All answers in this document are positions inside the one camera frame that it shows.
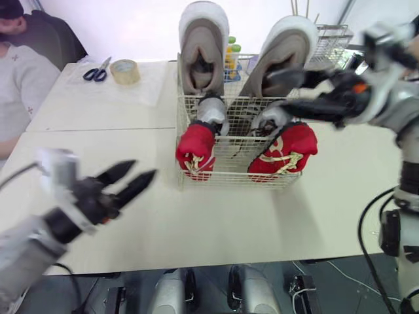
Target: packing tape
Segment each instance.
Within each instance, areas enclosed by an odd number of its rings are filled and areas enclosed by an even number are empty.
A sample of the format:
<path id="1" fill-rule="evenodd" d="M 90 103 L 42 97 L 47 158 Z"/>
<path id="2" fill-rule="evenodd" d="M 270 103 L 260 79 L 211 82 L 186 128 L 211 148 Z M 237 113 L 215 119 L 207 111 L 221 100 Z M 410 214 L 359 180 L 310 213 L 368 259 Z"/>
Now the packing tape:
<path id="1" fill-rule="evenodd" d="M 111 73 L 115 82 L 121 85 L 130 85 L 139 81 L 137 63 L 132 60 L 118 60 L 111 64 Z"/>

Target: wire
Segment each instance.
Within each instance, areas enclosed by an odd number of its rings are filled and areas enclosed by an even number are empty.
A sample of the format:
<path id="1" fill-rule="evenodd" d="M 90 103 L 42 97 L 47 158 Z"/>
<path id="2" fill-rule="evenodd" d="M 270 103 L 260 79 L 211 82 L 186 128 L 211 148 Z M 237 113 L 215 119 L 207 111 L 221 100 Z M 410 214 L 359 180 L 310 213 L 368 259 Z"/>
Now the wire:
<path id="1" fill-rule="evenodd" d="M 0 183 L 0 191 L 6 186 L 8 185 L 12 180 L 14 180 L 15 178 L 19 177 L 21 174 L 27 172 L 28 170 L 37 167 L 38 164 L 36 162 L 23 167 L 21 170 L 18 170 L 17 172 L 13 173 L 10 177 L 7 177 L 2 183 Z"/>
<path id="2" fill-rule="evenodd" d="M 382 206 L 381 206 L 381 208 L 380 208 L 380 212 L 378 213 L 378 220 L 379 221 L 381 221 L 381 217 L 382 217 L 382 214 L 383 214 L 383 212 L 384 212 L 384 210 L 386 209 L 386 206 L 389 204 L 389 202 L 391 202 L 392 200 L 394 199 L 394 196 L 390 196 L 383 204 L 382 204 Z"/>
<path id="3" fill-rule="evenodd" d="M 77 307 L 74 311 L 72 311 L 72 313 L 74 313 L 74 314 L 79 314 L 79 313 L 84 314 L 83 312 L 79 311 L 79 309 L 82 307 L 81 290 L 80 290 L 80 285 L 77 282 L 73 271 L 69 267 L 67 267 L 66 265 L 61 264 L 61 263 L 55 263 L 55 264 L 53 264 L 53 266 L 57 266 L 59 268 L 62 268 L 69 274 L 71 284 L 73 285 L 74 292 L 75 292 L 75 295 L 76 295 L 76 301 L 77 301 Z"/>
<path id="4" fill-rule="evenodd" d="M 81 304 L 81 306 L 80 306 L 80 307 L 78 307 L 77 309 L 75 309 L 75 310 L 73 311 L 74 313 L 84 314 L 84 310 L 86 309 L 86 305 L 87 305 L 87 302 L 88 302 L 88 300 L 89 300 L 89 297 L 90 297 L 90 295 L 92 294 L 92 292 L 93 292 L 93 290 L 94 290 L 94 287 L 97 285 L 97 283 L 98 283 L 99 279 L 100 279 L 100 278 L 96 278 L 96 279 L 94 280 L 94 282 L 93 282 L 92 286 L 90 287 L 89 292 L 87 292 L 87 296 L 86 296 L 86 298 L 84 299 L 83 303 Z"/>
<path id="5" fill-rule="evenodd" d="M 382 298 L 382 300 L 384 301 L 384 303 L 385 303 L 385 305 L 386 305 L 386 307 L 387 307 L 387 309 L 388 309 L 388 311 L 389 311 L 389 313 L 391 313 L 391 314 L 396 314 L 396 311 L 395 311 L 395 309 L 393 308 L 393 306 L 392 306 L 392 303 L 390 302 L 390 300 L 388 299 L 388 296 L 387 296 L 387 292 L 386 292 L 386 289 L 384 289 L 384 286 L 382 285 L 382 283 L 381 283 L 381 280 L 380 280 L 380 278 L 379 278 L 379 276 L 378 276 L 378 274 L 377 274 L 377 271 L 376 271 L 376 269 L 375 269 L 375 267 L 374 267 L 374 264 L 373 264 L 373 261 L 371 260 L 371 257 L 369 256 L 369 254 L 368 254 L 368 252 L 367 252 L 367 250 L 366 250 L 366 248 L 365 248 L 365 245 L 364 245 L 364 241 L 363 241 L 363 238 L 362 238 L 362 224 L 363 224 L 363 221 L 364 221 L 364 218 L 365 218 L 365 215 L 367 214 L 367 212 L 368 212 L 368 210 L 379 200 L 379 199 L 381 199 L 382 197 L 384 197 L 385 195 L 387 195 L 387 194 L 389 194 L 389 193 L 391 193 L 391 192 L 393 192 L 394 191 L 394 189 L 395 188 L 391 188 L 391 189 L 389 189 L 389 190 L 387 190 L 387 191 L 384 191 L 383 193 L 381 193 L 380 195 L 378 195 L 378 196 L 376 196 L 372 201 L 370 201 L 369 202 L 369 204 L 366 206 L 366 208 L 364 208 L 364 210 L 363 210 L 363 212 L 362 212 L 362 214 L 361 214 L 361 216 L 360 216 L 360 218 L 359 218 L 359 222 L 358 222 L 358 230 L 357 230 L 357 235 L 358 235 L 358 241 L 359 241 L 359 245 L 361 245 L 361 250 L 362 250 L 362 253 L 364 254 L 364 257 L 365 257 L 365 259 L 366 259 L 366 261 L 367 261 L 367 264 L 368 264 L 368 267 L 369 267 L 369 269 L 370 269 L 370 271 L 371 271 L 371 275 L 373 276 L 373 279 L 374 279 L 374 281 L 375 281 L 375 283 L 376 283 L 376 285 L 377 285 L 377 288 L 378 288 L 378 291 L 380 291 L 380 294 L 381 294 L 381 298 Z"/>
<path id="6" fill-rule="evenodd" d="M 365 283 L 363 283 L 363 282 L 361 282 L 361 281 L 359 281 L 359 280 L 357 280 L 357 279 L 355 279 L 355 278 L 352 278 L 352 277 L 350 277 L 349 275 L 346 275 L 338 266 L 336 266 L 336 265 L 334 265 L 332 262 L 330 262 L 330 261 L 327 261 L 330 265 L 332 265 L 337 271 L 339 271 L 344 277 L 346 277 L 346 278 L 348 278 L 349 280 L 352 280 L 352 281 L 354 281 L 354 282 L 356 282 L 356 283 L 359 283 L 361 286 L 364 286 L 365 288 L 367 288 L 367 289 L 369 289 L 369 290 L 371 290 L 371 291 L 373 291 L 373 292 L 375 292 L 375 293 L 377 293 L 379 296 L 381 296 L 381 293 L 379 293 L 379 291 L 377 291 L 377 290 L 375 290 L 375 289 L 373 289 L 372 287 L 370 287 L 369 285 L 366 285 Z M 390 300 L 395 300 L 395 301 L 398 301 L 398 302 L 401 302 L 401 300 L 400 299 L 397 299 L 397 298 L 392 298 L 392 297 L 389 297 L 389 299 Z"/>
<path id="7" fill-rule="evenodd" d="M 303 274 L 305 275 L 306 273 L 304 272 L 304 270 L 302 270 L 301 268 L 299 268 L 299 266 L 297 265 L 297 263 L 295 263 L 295 261 L 292 261 L 292 263 L 294 264 L 294 266 Z"/>
<path id="8" fill-rule="evenodd" d="M 300 293 L 306 292 L 306 291 L 316 291 L 316 288 L 306 288 L 306 289 L 302 289 L 300 291 L 297 291 L 296 293 L 293 294 L 293 311 L 294 314 L 297 314 L 297 310 L 295 309 L 295 297 L 298 296 Z"/>

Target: table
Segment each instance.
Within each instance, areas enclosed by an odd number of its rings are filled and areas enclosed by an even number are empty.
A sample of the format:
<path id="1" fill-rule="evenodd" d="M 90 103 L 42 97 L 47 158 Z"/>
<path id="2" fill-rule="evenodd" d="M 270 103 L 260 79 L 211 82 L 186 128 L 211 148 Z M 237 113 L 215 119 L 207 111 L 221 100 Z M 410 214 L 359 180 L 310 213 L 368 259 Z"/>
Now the table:
<path id="1" fill-rule="evenodd" d="M 177 110 L 176 62 L 168 63 L 166 80 L 155 107 L 116 101 L 92 101 L 83 94 L 68 95 L 68 93 L 65 93 L 67 80 L 76 66 L 76 63 L 69 63 L 65 67 L 39 112 L 28 126 L 27 131 L 175 127 Z"/>
<path id="2" fill-rule="evenodd" d="M 150 189 L 94 236 L 81 236 L 62 259 L 76 273 L 332 258 L 361 254 L 360 213 L 396 185 L 400 152 L 390 131 L 313 123 L 319 154 L 285 192 L 257 189 L 180 191 L 175 130 L 96 130 L 23 134 L 1 178 L 33 161 L 37 147 L 64 147 L 81 158 L 81 175 L 136 158 L 131 172 L 159 169 Z M 122 188 L 116 186 L 114 191 Z M 0 193 L 0 230 L 53 206 L 32 171 Z M 365 221 L 365 242 L 378 247 L 378 209 Z"/>

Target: robotic arm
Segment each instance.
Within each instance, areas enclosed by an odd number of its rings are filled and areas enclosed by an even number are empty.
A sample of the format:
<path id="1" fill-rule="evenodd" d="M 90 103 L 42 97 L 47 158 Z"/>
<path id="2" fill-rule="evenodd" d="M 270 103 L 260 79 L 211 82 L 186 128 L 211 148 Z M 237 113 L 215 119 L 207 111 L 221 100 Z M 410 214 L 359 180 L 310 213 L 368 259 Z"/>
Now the robotic arm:
<path id="1" fill-rule="evenodd" d="M 43 186 L 58 201 L 45 215 L 31 216 L 0 234 L 0 313 L 67 252 L 67 244 L 120 210 L 153 180 L 156 170 L 138 175 L 118 194 L 103 189 L 123 178 L 135 160 L 120 162 L 97 177 L 77 179 L 77 159 L 67 150 L 44 150 L 37 167 Z"/>
<path id="2" fill-rule="evenodd" d="M 287 113 L 299 118 L 332 122 L 338 128 L 368 123 L 395 132 L 403 153 L 394 192 L 398 209 L 382 215 L 380 246 L 398 260 L 403 314 L 419 313 L 419 85 L 399 80 L 406 69 L 418 68 L 405 52 L 413 37 L 412 25 L 376 24 L 365 32 L 366 72 L 305 72 L 301 87 L 314 88 L 329 79 L 334 90 L 314 100 L 282 103 Z"/>

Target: metal wire rack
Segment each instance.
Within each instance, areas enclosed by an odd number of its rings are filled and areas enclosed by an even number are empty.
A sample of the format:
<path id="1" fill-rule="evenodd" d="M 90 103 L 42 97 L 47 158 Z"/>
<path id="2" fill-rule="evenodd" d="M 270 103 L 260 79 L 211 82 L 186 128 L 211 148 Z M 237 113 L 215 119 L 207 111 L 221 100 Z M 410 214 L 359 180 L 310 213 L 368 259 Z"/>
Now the metal wire rack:
<path id="1" fill-rule="evenodd" d="M 309 69 L 328 69 L 335 67 L 342 57 L 352 35 L 347 26 L 318 26 L 319 41 L 312 60 L 306 65 Z M 248 79 L 257 56 L 239 54 L 238 69 L 232 74 L 225 70 L 225 96 L 222 97 L 227 106 L 229 135 L 215 138 L 213 171 L 191 175 L 177 166 L 179 186 L 240 186 L 258 187 L 281 190 L 289 186 L 301 176 L 301 173 L 284 173 L 271 175 L 266 173 L 248 173 L 250 163 L 272 142 L 271 137 L 252 137 L 251 121 L 273 101 L 298 98 L 299 91 L 293 90 L 286 98 L 264 97 L 255 99 L 239 96 Z M 178 71 L 178 102 L 177 102 L 177 143 L 188 128 L 196 120 L 196 108 L 201 96 L 183 95 L 180 72 Z"/>
<path id="2" fill-rule="evenodd" d="M 310 70 L 333 69 L 342 58 L 354 34 L 347 25 L 317 25 L 319 40 L 316 51 L 306 65 Z"/>

